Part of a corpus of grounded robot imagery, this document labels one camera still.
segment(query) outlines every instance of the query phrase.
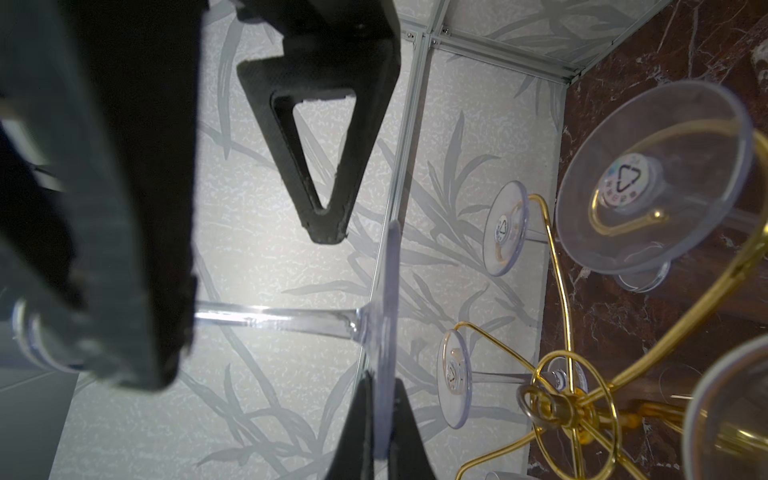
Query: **gray surface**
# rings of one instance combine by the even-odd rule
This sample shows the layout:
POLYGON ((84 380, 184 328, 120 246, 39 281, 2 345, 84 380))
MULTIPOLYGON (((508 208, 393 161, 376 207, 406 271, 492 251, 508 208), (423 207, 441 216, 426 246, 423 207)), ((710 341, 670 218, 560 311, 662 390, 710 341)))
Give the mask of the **gray surface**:
POLYGON ((0 369, 2 477, 48 478, 78 376, 0 369))

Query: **wallpaper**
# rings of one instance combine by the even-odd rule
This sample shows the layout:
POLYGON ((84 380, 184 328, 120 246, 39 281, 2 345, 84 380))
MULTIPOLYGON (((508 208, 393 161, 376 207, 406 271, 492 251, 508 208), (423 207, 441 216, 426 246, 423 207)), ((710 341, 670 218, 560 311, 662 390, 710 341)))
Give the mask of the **wallpaper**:
MULTIPOLYGON (((228 4, 204 27, 195 213, 198 297, 228 303, 351 308, 369 296, 406 97, 412 44, 366 169, 349 236, 311 243, 272 162, 233 66, 280 55, 269 26, 243 26, 228 4)), ((533 359, 547 250, 526 245, 492 278, 479 258, 488 206, 510 180, 554 198, 563 87, 467 58, 431 53, 402 245, 398 375, 406 382, 435 473, 523 435, 509 386, 476 388, 470 419, 451 430, 435 386, 435 354, 459 319, 484 325, 533 359)), ((294 112, 321 197, 327 198, 354 99, 294 112)), ((531 209, 541 229, 538 211, 531 209)), ((469 336, 482 371, 519 371, 469 336)), ((323 478, 349 408, 359 348, 299 333, 202 327, 165 392, 116 390, 81 376, 52 479, 323 478)), ((523 472, 519 452, 477 468, 523 472)))
POLYGON ((588 65, 657 0, 453 0, 445 23, 588 65))

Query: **round sticker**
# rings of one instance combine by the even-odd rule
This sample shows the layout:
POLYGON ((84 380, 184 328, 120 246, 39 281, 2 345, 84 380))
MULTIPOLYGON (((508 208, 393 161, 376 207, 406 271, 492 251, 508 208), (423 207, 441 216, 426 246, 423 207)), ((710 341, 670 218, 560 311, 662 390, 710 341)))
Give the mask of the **round sticker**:
POLYGON ((606 205, 624 207, 645 191, 650 180, 650 166, 643 154, 617 158, 603 174, 600 194, 606 205))
POLYGON ((509 234, 509 220, 506 215, 499 217, 496 222, 496 243, 502 244, 507 240, 509 234))

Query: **red marble surface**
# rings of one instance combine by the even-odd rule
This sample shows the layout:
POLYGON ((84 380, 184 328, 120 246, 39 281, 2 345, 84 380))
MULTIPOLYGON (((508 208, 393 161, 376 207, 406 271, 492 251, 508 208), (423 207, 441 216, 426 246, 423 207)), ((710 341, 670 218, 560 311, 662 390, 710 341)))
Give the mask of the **red marble surface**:
MULTIPOLYGON (((768 58, 760 56, 761 49, 768 50, 767 41, 766 0, 673 0, 568 89, 558 182, 587 136, 612 111, 670 81, 698 78, 728 87, 747 106, 755 126, 768 131, 768 58)), ((750 176, 739 200, 738 206, 745 210, 756 211, 762 197, 756 179, 750 176)), ((733 254, 743 240, 743 235, 718 230, 704 244, 733 254)), ((611 277, 582 269, 562 250, 560 255, 568 272, 576 350, 608 377, 642 356, 686 310, 683 304, 628 293, 611 277)), ((766 324, 718 313, 617 401, 625 404, 628 398, 685 389, 727 350, 761 333, 768 333, 766 324)), ((541 354, 563 345, 560 302, 550 270, 541 354)), ((545 440, 561 467, 570 471, 564 436, 551 433, 545 440)), ((683 477, 680 436, 662 423, 651 419, 627 431, 624 445, 653 480, 683 477)), ((594 445, 585 448, 590 475, 598 473, 606 457, 599 451, 594 445)), ((557 478, 536 444, 531 445, 528 474, 557 478)), ((631 477, 617 467, 612 478, 631 477)))

